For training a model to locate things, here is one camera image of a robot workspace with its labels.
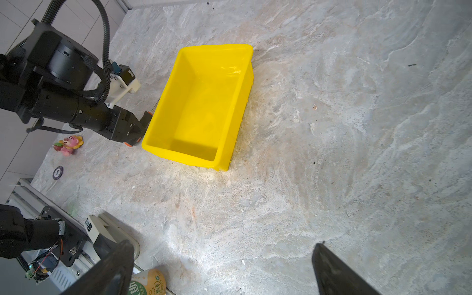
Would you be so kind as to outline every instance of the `black robotic arm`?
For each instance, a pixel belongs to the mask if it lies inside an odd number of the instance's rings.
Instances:
[[[52,22],[65,0],[52,0],[41,22],[31,35],[8,54],[0,54],[0,108],[18,114],[23,123],[38,118],[28,129],[58,133],[77,133],[91,129],[117,142],[135,145],[144,136],[152,115],[142,119],[118,106],[108,107],[110,74],[129,85],[135,75],[127,66],[112,66],[109,60],[110,26],[100,0],[95,3],[103,20],[103,68],[98,58],[82,45],[52,27]],[[97,89],[85,91],[95,72],[101,82]],[[65,131],[42,126],[44,118],[69,123],[78,131]]]

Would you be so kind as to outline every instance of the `toy figurine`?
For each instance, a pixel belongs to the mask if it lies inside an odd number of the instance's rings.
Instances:
[[[78,149],[82,144],[84,144],[82,136],[72,135],[64,138],[64,140],[59,140],[59,142],[55,143],[53,147],[54,150],[62,152],[64,156],[68,157],[72,155],[74,150]]]

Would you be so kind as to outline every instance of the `red wire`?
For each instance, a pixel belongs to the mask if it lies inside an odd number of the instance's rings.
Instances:
[[[46,260],[46,257],[41,261],[41,263],[38,265],[38,268],[34,271],[34,273],[38,271],[38,269],[41,267],[41,264]]]
[[[60,253],[59,253],[59,258],[60,258],[61,254],[62,254],[63,246],[64,246],[64,245],[63,245],[62,239],[61,239],[61,240],[60,240]],[[38,268],[34,271],[34,273],[36,273],[36,272],[38,271],[38,269],[41,267],[41,264],[42,264],[42,263],[46,260],[46,258],[49,256],[49,254],[51,253],[51,248],[49,248],[49,250],[48,250],[49,253],[44,257],[44,259],[43,259],[43,260],[41,261],[41,263],[38,265]]]

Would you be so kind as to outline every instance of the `white plastic part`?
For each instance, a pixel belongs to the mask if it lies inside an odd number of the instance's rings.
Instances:
[[[110,91],[108,92],[105,104],[109,109],[112,109],[126,93],[135,93],[139,88],[141,88],[141,83],[139,83],[137,78],[131,81],[129,85],[126,85],[120,76],[110,74]]]
[[[105,238],[115,243],[128,240],[133,244],[135,249],[135,260],[138,258],[139,252],[141,251],[138,241],[125,232],[107,213],[101,213],[98,216],[89,215],[85,221],[85,228],[93,243],[95,243],[99,234],[102,234]]]

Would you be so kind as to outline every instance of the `gray marble surface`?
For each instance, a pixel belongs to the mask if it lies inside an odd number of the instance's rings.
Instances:
[[[90,130],[34,186],[80,221],[107,211],[177,294],[316,294],[326,245],[383,295],[471,294],[472,2],[219,1],[128,12],[110,57],[151,110],[180,48],[254,46],[229,170]],[[63,177],[51,177],[56,166]]]

